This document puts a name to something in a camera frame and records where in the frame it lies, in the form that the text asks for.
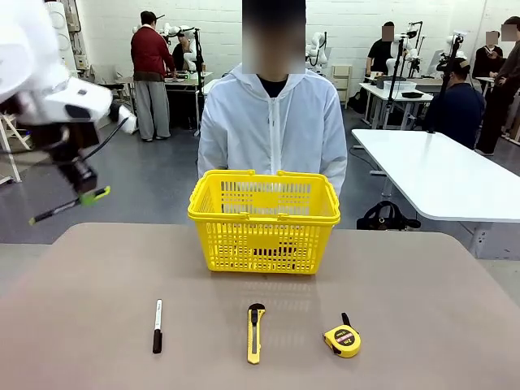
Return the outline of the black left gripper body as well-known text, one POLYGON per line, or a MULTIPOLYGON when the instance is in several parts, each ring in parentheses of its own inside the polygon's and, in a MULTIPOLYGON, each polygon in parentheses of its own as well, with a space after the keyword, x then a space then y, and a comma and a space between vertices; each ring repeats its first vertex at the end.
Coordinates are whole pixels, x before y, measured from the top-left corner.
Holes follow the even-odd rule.
POLYGON ((91 171, 84 150, 99 143, 94 123, 52 123, 28 126, 31 149, 26 153, 46 153, 51 164, 61 170, 91 171))

